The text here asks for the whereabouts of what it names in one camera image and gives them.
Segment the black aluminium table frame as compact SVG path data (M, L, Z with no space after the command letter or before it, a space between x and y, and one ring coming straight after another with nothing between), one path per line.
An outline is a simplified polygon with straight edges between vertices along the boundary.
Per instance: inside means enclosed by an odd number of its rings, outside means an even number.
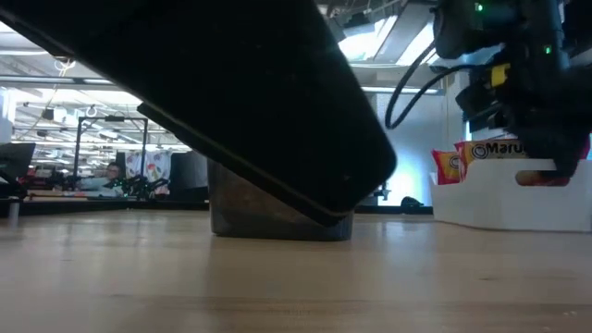
M128 209L208 211L209 204L168 201L37 201L20 203L18 205L18 214L20 216L42 216ZM433 215L433 208L431 206L407 207L361 205L355 209L355 213L374 215Z

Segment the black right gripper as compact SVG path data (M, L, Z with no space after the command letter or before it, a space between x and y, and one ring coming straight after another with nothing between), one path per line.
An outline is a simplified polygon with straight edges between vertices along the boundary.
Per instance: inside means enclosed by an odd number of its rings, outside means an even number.
M529 157L553 161L550 178L574 175L592 132L592 60L553 76L501 53L461 70L468 82L455 102L472 131L512 132Z

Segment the white plastic bin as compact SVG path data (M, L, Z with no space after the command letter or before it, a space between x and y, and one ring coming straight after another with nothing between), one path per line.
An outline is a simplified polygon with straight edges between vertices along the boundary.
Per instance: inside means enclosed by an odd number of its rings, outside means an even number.
M592 161L582 160L564 187L525 187L515 176L550 171L541 159L477 160L460 183L439 185L430 175L436 220L471 228L520 231L592 231Z

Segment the dark grey plastic bin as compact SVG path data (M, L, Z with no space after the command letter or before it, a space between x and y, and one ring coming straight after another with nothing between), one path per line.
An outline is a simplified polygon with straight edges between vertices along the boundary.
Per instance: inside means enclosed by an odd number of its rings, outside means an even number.
M324 227L212 160L207 162L211 229L220 237L348 241L353 215Z

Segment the black chair back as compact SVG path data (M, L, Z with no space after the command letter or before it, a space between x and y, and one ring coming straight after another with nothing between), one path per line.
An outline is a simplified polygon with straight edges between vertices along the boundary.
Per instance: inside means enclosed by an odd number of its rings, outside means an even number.
M209 198L206 157L195 151L172 154L169 189L172 201L206 201Z

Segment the red Maruchan noodle pack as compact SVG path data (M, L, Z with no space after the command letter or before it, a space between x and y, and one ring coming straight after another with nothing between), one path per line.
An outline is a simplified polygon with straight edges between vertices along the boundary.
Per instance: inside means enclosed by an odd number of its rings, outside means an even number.
M464 181L469 166L475 160L485 159L527 159L524 145L517 139L488 139L483 141L457 142L455 148L459 156L460 180ZM567 178L544 176L542 171L526 170L516 175L522 186L565 186Z
M456 151L432 151L437 168L438 185L450 185L461 182L460 157Z

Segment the black metal frame stand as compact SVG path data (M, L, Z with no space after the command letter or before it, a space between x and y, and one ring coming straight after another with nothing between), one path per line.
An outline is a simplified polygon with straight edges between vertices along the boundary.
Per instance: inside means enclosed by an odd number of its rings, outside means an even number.
M103 120L105 122L131 122L132 124L136 125L136 121L140 121L143 123L143 129L141 130L142 133L142 152L141 152L141 165L140 171L141 176L144 176L144 165L145 165L145 155L146 155L146 145L148 139L148 126L149 126L149 119L142 118L142 117L125 117L125 116L106 116L106 117L79 117L78 118L78 127L77 127L77 136L75 141L75 155L74 155L74 167L73 167L73 177L77 178L79 173L79 159L80 159L80 145L81 145L81 136L82 133L88 128L84 128L84 122L89 120L88 127L93 127L93 125L98 120Z

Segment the person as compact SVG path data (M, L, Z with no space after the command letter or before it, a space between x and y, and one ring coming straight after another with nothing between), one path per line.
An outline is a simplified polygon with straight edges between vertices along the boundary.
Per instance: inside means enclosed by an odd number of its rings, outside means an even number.
M98 178L85 178L81 179L77 188L81 191L102 191L105 189L105 185L119 179L121 169L115 162L111 162L107 165L105 174Z

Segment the floral patterned cloth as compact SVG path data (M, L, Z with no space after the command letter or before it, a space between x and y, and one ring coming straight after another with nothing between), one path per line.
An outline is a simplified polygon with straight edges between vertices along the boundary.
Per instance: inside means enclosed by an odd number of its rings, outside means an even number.
M171 174L171 152L147 151L144 176L141 176L141 151L124 153L124 180L121 190L128 196L153 198L168 195Z

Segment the black monitor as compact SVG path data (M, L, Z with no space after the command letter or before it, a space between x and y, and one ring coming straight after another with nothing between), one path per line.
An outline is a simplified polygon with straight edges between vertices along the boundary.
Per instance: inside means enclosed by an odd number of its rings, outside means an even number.
M35 143L0 143L0 185L27 175Z

